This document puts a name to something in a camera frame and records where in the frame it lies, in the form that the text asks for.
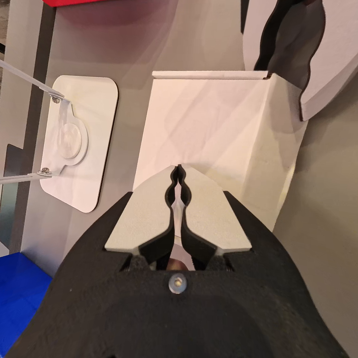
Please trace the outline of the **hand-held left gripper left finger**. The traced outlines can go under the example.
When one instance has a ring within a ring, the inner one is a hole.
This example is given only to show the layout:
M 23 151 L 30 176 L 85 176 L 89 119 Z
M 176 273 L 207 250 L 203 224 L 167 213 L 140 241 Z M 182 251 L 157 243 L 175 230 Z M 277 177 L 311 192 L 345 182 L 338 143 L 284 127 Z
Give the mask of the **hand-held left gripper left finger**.
M 178 167 L 171 165 L 134 189 L 104 248 L 141 255 L 149 265 L 170 256 L 175 241 L 172 204 L 177 182 Z

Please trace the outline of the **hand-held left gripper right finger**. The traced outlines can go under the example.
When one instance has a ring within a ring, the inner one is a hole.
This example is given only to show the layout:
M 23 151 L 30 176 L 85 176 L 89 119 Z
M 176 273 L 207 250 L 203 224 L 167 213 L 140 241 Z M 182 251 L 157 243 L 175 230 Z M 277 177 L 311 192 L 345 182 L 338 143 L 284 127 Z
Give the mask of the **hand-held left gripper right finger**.
M 205 270 L 215 256 L 251 250 L 252 244 L 226 192 L 216 181 L 188 164 L 180 164 L 178 183 L 184 204 L 181 244 L 191 256 L 195 270 Z

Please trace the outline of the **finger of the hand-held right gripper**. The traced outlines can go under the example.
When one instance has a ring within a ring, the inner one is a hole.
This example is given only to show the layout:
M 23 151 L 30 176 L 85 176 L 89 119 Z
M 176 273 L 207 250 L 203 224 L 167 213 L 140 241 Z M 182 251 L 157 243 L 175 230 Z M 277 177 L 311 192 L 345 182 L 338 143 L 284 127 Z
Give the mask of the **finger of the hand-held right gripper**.
M 267 21 L 274 12 L 277 0 L 248 1 L 244 31 L 243 59 L 245 70 L 258 70 L 261 38 Z
M 357 73 L 358 1 L 325 0 L 322 5 L 324 31 L 300 95 L 301 121 L 325 108 Z

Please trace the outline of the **white cardboard box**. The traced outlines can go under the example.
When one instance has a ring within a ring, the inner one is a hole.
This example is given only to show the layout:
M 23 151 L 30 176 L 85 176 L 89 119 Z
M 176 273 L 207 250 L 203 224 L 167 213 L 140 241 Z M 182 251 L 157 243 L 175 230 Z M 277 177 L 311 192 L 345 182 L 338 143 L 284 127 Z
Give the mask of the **white cardboard box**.
M 154 71 L 133 189 L 189 164 L 273 231 L 307 122 L 300 89 L 267 71 Z

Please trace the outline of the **blue cube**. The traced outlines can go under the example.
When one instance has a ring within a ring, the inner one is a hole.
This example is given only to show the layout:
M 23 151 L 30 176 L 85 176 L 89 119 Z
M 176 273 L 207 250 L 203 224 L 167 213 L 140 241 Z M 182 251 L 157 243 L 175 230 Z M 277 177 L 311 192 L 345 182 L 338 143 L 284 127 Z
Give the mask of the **blue cube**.
M 22 253 L 0 258 L 0 356 L 5 357 L 23 333 L 52 277 Z

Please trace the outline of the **red cube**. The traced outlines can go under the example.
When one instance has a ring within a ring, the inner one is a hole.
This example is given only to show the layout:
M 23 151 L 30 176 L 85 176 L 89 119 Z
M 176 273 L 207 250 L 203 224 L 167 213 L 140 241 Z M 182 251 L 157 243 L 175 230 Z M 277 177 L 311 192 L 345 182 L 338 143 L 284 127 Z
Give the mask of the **red cube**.
M 43 2 L 51 7 L 66 7 L 73 5 L 90 4 L 103 2 L 105 0 L 43 0 Z

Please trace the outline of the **dark metal plate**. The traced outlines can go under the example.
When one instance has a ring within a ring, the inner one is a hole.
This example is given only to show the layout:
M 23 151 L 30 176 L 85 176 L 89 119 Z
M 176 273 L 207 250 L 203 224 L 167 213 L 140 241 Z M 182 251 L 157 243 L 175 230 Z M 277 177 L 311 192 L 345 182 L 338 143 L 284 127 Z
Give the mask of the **dark metal plate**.
M 12 144 L 7 145 L 6 163 L 4 169 L 4 176 L 19 176 L 21 175 L 21 167 L 23 162 L 23 150 Z M 18 183 L 11 183 L 7 185 L 8 199 L 8 219 L 7 219 L 7 243 L 10 249 L 12 227 L 15 220 L 15 205 L 18 191 Z

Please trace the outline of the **white rounded base plate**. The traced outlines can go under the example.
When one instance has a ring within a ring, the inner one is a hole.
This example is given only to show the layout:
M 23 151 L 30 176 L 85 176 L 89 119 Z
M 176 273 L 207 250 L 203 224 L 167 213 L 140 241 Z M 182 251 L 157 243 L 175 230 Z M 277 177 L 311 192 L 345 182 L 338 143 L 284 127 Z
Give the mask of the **white rounded base plate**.
M 93 211 L 99 200 L 110 145 L 119 89 L 105 77 L 61 75 L 53 89 L 71 101 L 73 114 L 88 132 L 87 152 L 77 165 L 65 166 L 57 177 L 40 180 L 42 190 L 83 212 Z M 56 150 L 56 119 L 59 104 L 50 102 L 41 168 L 54 172 L 64 163 Z

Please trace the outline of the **white metal bracket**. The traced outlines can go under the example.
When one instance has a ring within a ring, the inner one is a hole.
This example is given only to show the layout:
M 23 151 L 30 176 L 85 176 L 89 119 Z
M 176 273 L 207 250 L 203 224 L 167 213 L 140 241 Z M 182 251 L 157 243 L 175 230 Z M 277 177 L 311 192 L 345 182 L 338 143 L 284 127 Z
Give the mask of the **white metal bracket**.
M 64 163 L 59 168 L 51 172 L 49 168 L 43 167 L 37 173 L 1 177 L 0 184 L 12 184 L 26 181 L 42 180 L 60 175 L 65 166 L 74 166 L 82 161 L 88 148 L 88 132 L 85 124 L 73 114 L 72 103 L 63 94 L 47 86 L 39 80 L 25 74 L 21 70 L 0 60 L 0 66 L 12 74 L 35 85 L 44 92 L 47 92 L 51 100 L 59 104 L 59 114 L 56 119 L 56 150 Z

